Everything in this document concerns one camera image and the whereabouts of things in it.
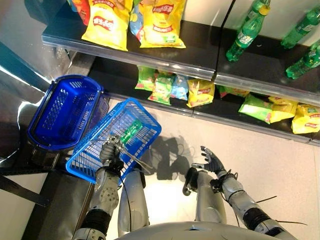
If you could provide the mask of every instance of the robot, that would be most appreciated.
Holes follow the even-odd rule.
[[[96,184],[89,209],[73,240],[105,240],[109,222],[119,203],[118,183],[124,163],[118,136],[110,136],[102,146],[103,166],[96,172]],[[197,193],[195,221],[149,225],[144,179],[130,172],[123,183],[118,215],[119,240],[296,240],[276,220],[271,219],[247,194],[238,174],[226,171],[219,158],[201,146],[206,164],[193,163],[185,176],[183,194]],[[208,172],[215,173],[216,178]],[[226,225],[224,199],[248,228]]]

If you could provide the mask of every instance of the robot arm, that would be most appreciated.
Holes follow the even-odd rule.
[[[206,164],[193,163],[192,166],[214,172],[217,179],[211,181],[215,192],[222,192],[235,214],[249,229],[281,240],[297,240],[276,220],[271,219],[261,207],[246,193],[237,175],[227,172],[218,157],[208,148],[201,146]]]
[[[105,240],[114,209],[119,203],[118,182],[124,163],[119,159],[118,139],[111,136],[102,145],[102,167],[96,171],[96,184],[88,212],[72,240]]]

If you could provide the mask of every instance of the snack bag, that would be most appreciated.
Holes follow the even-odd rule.
[[[90,20],[83,40],[127,50],[127,28],[132,0],[89,0]]]
[[[238,112],[270,124],[272,103],[263,101],[249,94],[246,96]]]
[[[143,37],[140,48],[185,48],[179,38],[186,0],[156,0],[143,5]]]
[[[159,74],[155,78],[153,92],[148,100],[170,105],[170,93],[172,90],[173,82],[174,76]]]
[[[134,89],[142,89],[153,91],[155,86],[155,72],[156,70],[146,66],[137,66],[139,70],[138,83]]]
[[[274,103],[272,105],[270,123],[290,119],[295,116],[298,105],[297,102],[276,96],[270,96],[269,100]]]
[[[90,5],[88,0],[72,0],[76,11],[80,15],[84,25],[88,26],[90,19]]]
[[[189,99],[187,106],[193,108],[212,103],[215,93],[215,85],[212,81],[203,79],[188,80]]]
[[[250,91],[232,88],[232,87],[228,87],[228,86],[217,85],[217,88],[219,90],[221,99],[227,94],[232,94],[232,95],[236,95],[236,96],[245,98],[250,93]]]
[[[141,41],[141,38],[144,37],[144,0],[140,1],[139,3],[135,3],[134,7],[130,13],[130,32],[136,36],[136,38]]]
[[[320,107],[308,104],[298,105],[291,125],[294,134],[320,131]]]
[[[177,74],[172,85],[171,97],[181,100],[188,100],[188,77]]]

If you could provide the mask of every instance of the white wall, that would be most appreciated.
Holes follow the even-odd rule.
[[[231,2],[231,0],[187,0],[183,19],[219,27]],[[253,0],[236,0],[225,27],[237,29],[252,2]],[[282,39],[305,13],[317,4],[320,4],[320,0],[271,0],[271,10],[264,20],[260,34]],[[318,39],[320,39],[320,25],[299,43],[310,46]]]
[[[35,193],[40,193],[46,177],[46,173],[8,176]],[[33,202],[0,189],[0,239],[21,239],[34,206]]]

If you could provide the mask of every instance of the plastic basket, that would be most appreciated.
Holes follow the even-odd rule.
[[[66,163],[66,169],[91,183],[96,183],[96,170],[102,166],[99,155],[102,145],[110,134],[122,136],[135,121],[142,123],[142,128],[132,136],[125,147],[138,159],[149,148],[161,132],[159,123],[134,98],[118,103],[88,134],[75,146],[73,155]],[[121,177],[124,178],[135,166],[128,155],[121,153],[124,162]]]
[[[30,142],[47,151],[74,147],[107,114],[108,98],[103,90],[87,76],[56,79],[29,124]]]

